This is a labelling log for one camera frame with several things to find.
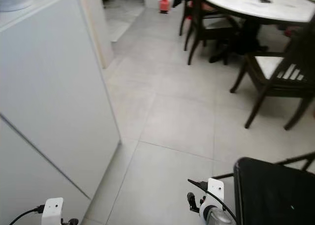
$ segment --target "doorway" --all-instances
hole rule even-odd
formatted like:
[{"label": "doorway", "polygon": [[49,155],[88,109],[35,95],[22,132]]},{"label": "doorway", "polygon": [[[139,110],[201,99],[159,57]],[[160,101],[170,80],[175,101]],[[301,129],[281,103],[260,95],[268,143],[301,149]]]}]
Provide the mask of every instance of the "doorway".
[{"label": "doorway", "polygon": [[144,10],[144,0],[103,0],[110,40],[117,40]]}]

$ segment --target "black seat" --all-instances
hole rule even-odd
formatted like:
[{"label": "black seat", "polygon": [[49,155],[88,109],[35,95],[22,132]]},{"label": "black seat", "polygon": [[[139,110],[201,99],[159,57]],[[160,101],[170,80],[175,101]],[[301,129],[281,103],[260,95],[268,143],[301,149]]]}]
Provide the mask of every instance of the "black seat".
[{"label": "black seat", "polygon": [[315,224],[315,175],[241,158],[234,166],[238,225]]}]

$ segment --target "dark wooden chair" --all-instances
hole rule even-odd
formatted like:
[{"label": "dark wooden chair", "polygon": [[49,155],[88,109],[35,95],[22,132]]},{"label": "dark wooden chair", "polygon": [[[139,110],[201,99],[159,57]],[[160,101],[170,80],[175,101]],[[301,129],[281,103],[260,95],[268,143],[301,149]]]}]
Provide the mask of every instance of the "dark wooden chair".
[{"label": "dark wooden chair", "polygon": [[[203,0],[192,0],[193,8],[192,8],[192,18],[189,27],[189,31],[187,33],[185,47],[184,50],[187,50],[187,44],[189,38],[193,31],[195,31],[194,42],[190,50],[188,65],[191,64],[191,59],[195,49],[197,48],[199,42],[201,40],[229,40],[231,39],[235,33],[238,31],[238,25],[234,19],[229,16],[224,15],[223,18],[211,18],[211,24],[208,27],[204,26],[204,13],[202,10]],[[227,55],[223,58],[224,64],[227,64]]]},{"label": "dark wooden chair", "polygon": [[301,98],[293,117],[285,125],[289,130],[301,118],[315,96],[315,15],[285,53],[250,53],[230,90],[234,93],[248,73],[259,96],[248,118],[249,128],[266,96]]},{"label": "dark wooden chair", "polygon": [[[192,15],[192,6],[189,5],[189,1],[184,0],[183,3],[184,3],[184,12],[183,12],[183,17],[181,21],[181,26],[179,27],[179,36],[182,36],[183,34],[183,26],[184,26],[185,20],[187,19],[187,17]],[[216,18],[216,17],[223,16],[216,9],[212,11],[203,10],[202,13],[203,13],[203,16],[206,18]]]}]

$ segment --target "tile floor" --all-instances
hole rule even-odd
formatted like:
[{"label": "tile floor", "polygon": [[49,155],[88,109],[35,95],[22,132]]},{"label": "tile floor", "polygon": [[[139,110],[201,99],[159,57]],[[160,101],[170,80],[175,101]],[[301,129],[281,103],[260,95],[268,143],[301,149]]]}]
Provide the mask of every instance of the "tile floor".
[{"label": "tile floor", "polygon": [[[84,225],[201,225],[186,194],[199,199],[202,193],[187,178],[231,172],[242,156],[278,161],[315,150],[314,104],[287,132],[283,125],[298,100],[268,98],[244,129],[255,89],[245,78],[236,94],[228,91],[242,58],[231,57],[228,66],[210,64],[208,42],[187,66],[185,36],[178,36],[181,15],[146,9],[114,44],[116,58],[104,78],[123,143]],[[273,26],[262,28],[260,40],[272,51],[287,42]],[[224,180],[224,186],[225,202],[234,210],[233,181]]]},{"label": "tile floor", "polygon": [[105,12],[109,26],[110,40],[117,40],[131,26],[144,9],[143,0],[109,0]]}]

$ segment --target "cabinet door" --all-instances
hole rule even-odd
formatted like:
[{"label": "cabinet door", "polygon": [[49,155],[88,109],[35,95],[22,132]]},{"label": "cabinet door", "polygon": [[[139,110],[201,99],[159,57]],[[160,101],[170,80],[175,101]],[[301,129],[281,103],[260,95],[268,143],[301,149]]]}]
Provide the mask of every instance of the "cabinet door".
[{"label": "cabinet door", "polygon": [[[0,224],[7,225],[25,211],[63,197],[63,218],[83,219],[90,200],[31,145],[0,121]],[[41,214],[31,213],[16,225],[40,225]]]},{"label": "cabinet door", "polygon": [[119,133],[77,0],[0,32],[0,111],[92,198]]}]

